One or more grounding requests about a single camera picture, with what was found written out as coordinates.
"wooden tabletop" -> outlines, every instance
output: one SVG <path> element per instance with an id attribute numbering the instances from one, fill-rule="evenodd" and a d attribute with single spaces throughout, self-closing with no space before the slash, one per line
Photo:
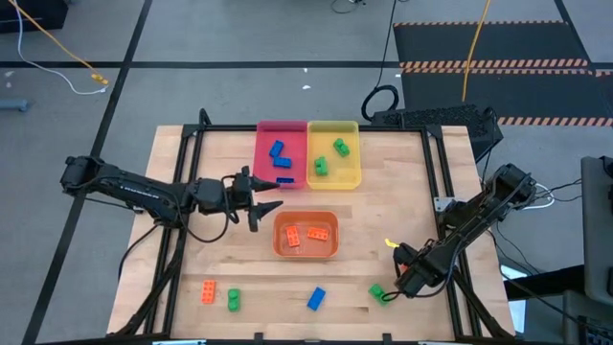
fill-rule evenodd
<path id="1" fill-rule="evenodd" d="M 149 158 L 147 176 L 171 182 L 181 126 L 160 126 Z M 480 192 L 468 135 L 464 127 L 444 127 L 444 141 L 456 197 Z M 253 164 L 256 133 L 205 132 L 198 176 L 220 178 Z M 220 241 L 203 244 L 189 239 L 181 270 L 172 337 L 250 339 L 453 340 L 445 292 L 433 298 L 399 297 L 381 307 L 368 293 L 379 283 L 394 290 L 392 249 L 384 239 L 417 248 L 436 239 L 432 202 L 420 135 L 409 132 L 361 132 L 362 183 L 353 191 L 275 190 L 256 194 L 258 201 L 281 199 L 279 211 L 329 210 L 339 220 L 340 246 L 336 256 L 322 261 L 296 261 L 277 256 L 272 248 L 272 224 L 266 216 L 260 232 L 251 233 L 246 214 L 231 224 Z M 439 189 L 443 193 L 436 153 Z M 204 238 L 214 237 L 223 216 L 194 213 L 190 228 Z M 136 216 L 130 242 L 151 226 L 149 216 Z M 137 246 L 125 262 L 108 330 L 117 331 L 138 309 L 151 288 L 161 231 Z M 501 326 L 513 334 L 511 314 L 491 237 L 477 239 L 467 251 L 475 292 Z M 216 300 L 200 302 L 202 282 L 216 280 Z M 307 301 L 316 287 L 327 294 L 321 308 Z M 240 312 L 227 310 L 228 288 L 241 290 Z M 465 315 L 465 301 L 459 293 Z M 160 299 L 163 314 L 166 297 Z M 157 317 L 156 330 L 162 317 Z M 469 334 L 467 317 L 464 328 Z"/>

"orange lego brick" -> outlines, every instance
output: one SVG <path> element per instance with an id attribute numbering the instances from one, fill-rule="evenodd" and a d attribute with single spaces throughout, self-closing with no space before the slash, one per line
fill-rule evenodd
<path id="1" fill-rule="evenodd" d="M 202 283 L 202 303 L 212 304 L 215 300 L 215 281 L 207 280 Z"/>
<path id="2" fill-rule="evenodd" d="M 308 228 L 308 234 L 310 238 L 315 240 L 327 241 L 328 240 L 328 230 L 310 227 Z"/>
<path id="3" fill-rule="evenodd" d="M 287 242 L 289 243 L 289 246 L 300 245 L 300 240 L 298 239 L 298 228 L 296 226 L 287 226 L 285 228 L 285 232 L 287 233 Z"/>

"blue block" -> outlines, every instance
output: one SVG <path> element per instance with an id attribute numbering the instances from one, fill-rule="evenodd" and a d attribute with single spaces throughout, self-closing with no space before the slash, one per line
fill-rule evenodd
<path id="1" fill-rule="evenodd" d="M 322 304 L 324 296 L 326 296 L 326 291 L 320 287 L 316 287 L 313 291 L 313 294 L 310 296 L 310 299 L 308 300 L 308 304 L 306 304 L 306 306 L 314 311 L 317 311 L 319 309 L 319 305 Z"/>
<path id="2" fill-rule="evenodd" d="M 279 157 L 279 155 L 281 154 L 281 150 L 284 148 L 284 142 L 282 141 L 275 141 L 275 144 L 273 144 L 272 148 L 270 149 L 270 152 L 268 152 L 268 154 L 271 157 Z"/>
<path id="3" fill-rule="evenodd" d="M 292 177 L 277 177 L 277 183 L 294 183 Z"/>
<path id="4" fill-rule="evenodd" d="M 283 157 L 275 157 L 272 161 L 272 165 L 277 168 L 291 168 L 291 159 Z"/>

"orange bin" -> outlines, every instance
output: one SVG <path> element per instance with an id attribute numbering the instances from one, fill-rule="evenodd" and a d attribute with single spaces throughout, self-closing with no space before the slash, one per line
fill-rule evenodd
<path id="1" fill-rule="evenodd" d="M 289 246 L 285 228 L 296 226 L 300 245 Z M 310 238 L 309 228 L 328 230 L 326 241 Z M 272 246 L 287 258 L 329 258 L 338 250 L 338 219 L 330 211 L 285 211 L 275 218 Z"/>

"white cable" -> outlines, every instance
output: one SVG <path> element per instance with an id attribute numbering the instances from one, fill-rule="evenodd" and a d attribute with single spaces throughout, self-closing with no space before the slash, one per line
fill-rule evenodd
<path id="1" fill-rule="evenodd" d="M 549 206 L 553 205 L 554 202 L 556 202 L 556 198 L 554 197 L 554 194 L 552 193 L 552 191 L 550 191 L 547 187 L 543 186 L 540 183 L 536 183 L 536 186 L 542 188 L 547 193 L 547 198 L 550 199 L 549 203 L 544 204 L 544 205 L 536 205 L 536 206 L 524 207 L 522 210 L 539 210 L 539 209 L 544 209 L 544 208 L 548 208 Z"/>
<path id="2" fill-rule="evenodd" d="M 19 4 L 17 4 L 17 0 L 14 0 L 15 5 L 19 6 Z M 58 75 L 60 77 L 62 77 L 67 83 L 68 86 L 70 86 L 70 89 L 73 90 L 74 93 L 76 93 L 77 95 L 81 95 L 81 96 L 89 96 L 89 95 L 95 95 L 95 94 L 99 94 L 99 93 L 104 93 L 106 92 L 106 88 L 108 86 L 103 87 L 100 90 L 96 90 L 96 91 L 91 91 L 91 92 L 79 92 L 77 90 L 75 90 L 75 86 L 73 86 L 73 84 L 68 80 L 68 78 L 66 78 L 66 76 L 64 76 L 63 74 L 59 73 L 58 71 L 54 71 L 52 69 L 49 68 L 45 68 L 37 63 L 31 62 L 29 60 L 26 60 L 23 55 L 21 54 L 21 41 L 23 39 L 23 19 L 21 18 L 21 12 L 19 12 L 19 9 L 17 7 L 15 7 L 15 11 L 17 12 L 17 18 L 19 19 L 19 38 L 17 39 L 17 53 L 19 54 L 19 57 L 26 63 L 31 64 L 34 67 L 40 68 L 41 70 L 45 71 L 45 72 L 49 72 L 49 73 L 53 73 L 55 75 Z"/>

